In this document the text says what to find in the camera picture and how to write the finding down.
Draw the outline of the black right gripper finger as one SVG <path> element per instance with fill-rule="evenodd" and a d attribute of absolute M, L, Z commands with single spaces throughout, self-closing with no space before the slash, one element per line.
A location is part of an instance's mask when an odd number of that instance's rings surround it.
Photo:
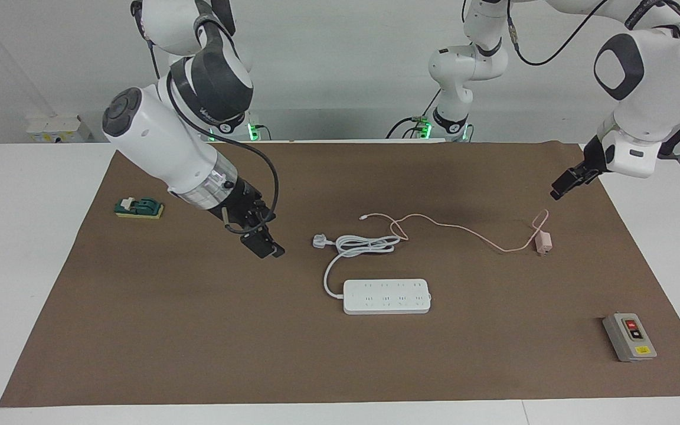
<path fill-rule="evenodd" d="M 276 254 L 276 246 L 269 233 L 243 234 L 240 236 L 240 241 L 260 259 Z"/>
<path fill-rule="evenodd" d="M 257 250 L 259 257 L 280 257 L 285 253 L 285 249 L 278 242 L 275 242 L 268 226 L 257 229 Z"/>

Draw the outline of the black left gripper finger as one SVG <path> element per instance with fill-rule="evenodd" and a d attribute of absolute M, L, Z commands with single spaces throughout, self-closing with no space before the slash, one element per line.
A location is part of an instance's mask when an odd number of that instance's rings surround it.
<path fill-rule="evenodd" d="M 579 186 L 583 179 L 577 175 L 561 175 L 551 184 L 551 197 L 559 201 L 561 197 Z"/>
<path fill-rule="evenodd" d="M 567 186 L 569 187 L 589 185 L 591 181 L 594 181 L 601 174 L 603 174 L 603 170 L 588 168 L 587 166 L 572 167 L 564 173 L 567 178 Z"/>

